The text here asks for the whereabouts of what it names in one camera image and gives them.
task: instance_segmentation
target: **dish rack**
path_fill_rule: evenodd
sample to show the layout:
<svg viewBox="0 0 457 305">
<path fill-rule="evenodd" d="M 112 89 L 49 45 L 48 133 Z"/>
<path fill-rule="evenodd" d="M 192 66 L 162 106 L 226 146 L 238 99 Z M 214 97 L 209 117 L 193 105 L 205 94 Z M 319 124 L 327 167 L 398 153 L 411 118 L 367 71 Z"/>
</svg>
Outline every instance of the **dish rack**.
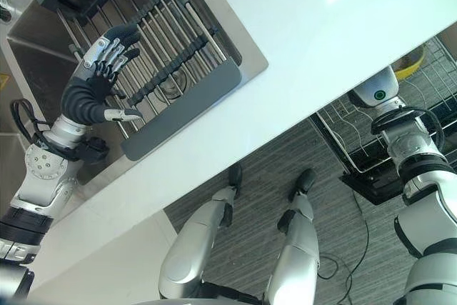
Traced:
<svg viewBox="0 0 457 305">
<path fill-rule="evenodd" d="M 398 95 L 406 104 L 436 114 L 446 134 L 444 153 L 456 168 L 457 63 L 438 37 L 427 41 L 423 49 L 421 67 L 398 82 Z M 345 94 L 313 114 L 311 121 L 343 165 L 340 179 L 373 204 L 380 204 L 399 195 L 402 184 L 386 152 L 386 142 L 370 132 L 375 118 L 373 109 L 354 106 Z M 433 124 L 428 118 L 422 120 L 434 136 Z"/>
<path fill-rule="evenodd" d="M 144 115 L 141 121 L 116 124 L 130 160 L 139 160 L 246 79 L 242 65 L 249 58 L 242 58 L 204 0 L 37 1 L 57 13 L 77 59 L 108 28 L 136 24 L 140 57 L 124 67 L 115 85 L 126 99 L 108 99 L 111 106 L 132 107 Z M 217 7 L 227 13 L 223 6 L 219 1 Z M 248 55 L 261 61 L 248 68 L 254 75 L 266 68 L 256 47 Z"/>
</svg>

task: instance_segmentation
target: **yellow object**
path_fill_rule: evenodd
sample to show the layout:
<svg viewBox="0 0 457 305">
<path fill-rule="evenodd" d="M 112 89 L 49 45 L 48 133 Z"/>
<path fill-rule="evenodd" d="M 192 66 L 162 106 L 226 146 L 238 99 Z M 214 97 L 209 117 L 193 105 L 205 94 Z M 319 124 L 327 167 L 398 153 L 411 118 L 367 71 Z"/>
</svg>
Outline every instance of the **yellow object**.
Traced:
<svg viewBox="0 0 457 305">
<path fill-rule="evenodd" d="M 0 91 L 6 85 L 6 82 L 8 81 L 8 79 L 9 79 L 8 74 L 0 74 Z"/>
<path fill-rule="evenodd" d="M 423 46 L 414 49 L 411 53 L 403 56 L 396 62 L 399 62 L 399 68 L 395 68 L 396 62 L 393 64 L 395 76 L 397 80 L 401 81 L 408 78 L 412 73 L 417 71 L 423 62 L 426 51 Z"/>
</svg>

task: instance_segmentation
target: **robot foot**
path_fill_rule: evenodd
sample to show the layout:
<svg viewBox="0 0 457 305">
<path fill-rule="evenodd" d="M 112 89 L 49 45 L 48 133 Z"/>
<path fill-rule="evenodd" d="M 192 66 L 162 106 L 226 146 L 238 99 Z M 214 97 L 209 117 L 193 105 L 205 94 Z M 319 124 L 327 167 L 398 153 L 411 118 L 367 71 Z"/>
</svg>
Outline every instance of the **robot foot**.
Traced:
<svg viewBox="0 0 457 305">
<path fill-rule="evenodd" d="M 289 202 L 293 201 L 295 195 L 297 194 L 307 194 L 311 187 L 314 185 L 316 181 L 316 172 L 311 169 L 305 169 L 303 173 L 295 181 L 295 186 L 292 188 L 290 193 L 288 194 L 287 199 Z"/>
<path fill-rule="evenodd" d="M 243 181 L 243 169 L 241 164 L 236 162 L 228 168 L 228 185 L 236 190 L 235 199 L 239 197 L 241 190 L 241 182 Z"/>
</svg>

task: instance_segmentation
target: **humanoid robot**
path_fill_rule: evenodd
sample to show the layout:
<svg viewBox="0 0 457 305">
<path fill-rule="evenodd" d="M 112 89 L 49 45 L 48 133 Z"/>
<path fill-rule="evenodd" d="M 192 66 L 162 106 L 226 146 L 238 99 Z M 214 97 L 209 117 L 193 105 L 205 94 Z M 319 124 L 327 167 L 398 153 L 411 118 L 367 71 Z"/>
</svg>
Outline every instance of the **humanoid robot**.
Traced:
<svg viewBox="0 0 457 305">
<path fill-rule="evenodd" d="M 104 104 L 117 75 L 138 56 L 130 45 L 139 40 L 135 26 L 116 26 L 84 54 L 61 101 L 61 115 L 49 130 L 40 131 L 30 103 L 22 99 L 11 107 L 22 132 L 19 107 L 31 117 L 35 134 L 25 133 L 26 177 L 0 219 L 0 296 L 27 295 L 34 274 L 30 264 L 51 222 L 77 186 L 76 172 L 83 161 L 102 159 L 107 148 L 99 139 L 87 139 L 88 127 L 104 121 L 141 118 L 133 109 Z M 420 119 L 424 111 L 406 106 L 397 96 L 398 82 L 389 66 L 351 91 L 357 106 L 376 110 L 372 132 L 382 135 L 387 152 L 403 182 L 406 207 L 395 219 L 396 233 L 418 260 L 410 271 L 404 296 L 397 305 L 457 304 L 457 175 L 440 152 L 444 135 L 437 126 L 433 142 Z M 241 186 L 241 167 L 229 169 L 229 185 L 215 193 L 186 222 L 168 252 L 159 281 L 164 300 L 153 305 L 309 304 L 314 300 L 319 252 L 313 211 L 307 193 L 315 174 L 306 170 L 289 195 L 290 209 L 278 222 L 286 238 L 264 297 L 205 282 L 202 279 L 219 227 L 229 226 L 233 200 Z"/>
</svg>

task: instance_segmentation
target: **white countertop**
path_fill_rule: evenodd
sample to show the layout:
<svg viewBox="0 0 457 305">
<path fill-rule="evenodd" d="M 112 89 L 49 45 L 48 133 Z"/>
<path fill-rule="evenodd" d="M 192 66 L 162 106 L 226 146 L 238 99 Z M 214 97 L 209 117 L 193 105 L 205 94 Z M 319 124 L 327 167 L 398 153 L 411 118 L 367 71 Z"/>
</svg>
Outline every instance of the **white countertop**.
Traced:
<svg viewBox="0 0 457 305">
<path fill-rule="evenodd" d="M 227 1 L 267 58 L 267 70 L 55 225 L 34 263 L 34 286 L 457 20 L 456 0 Z"/>
</svg>

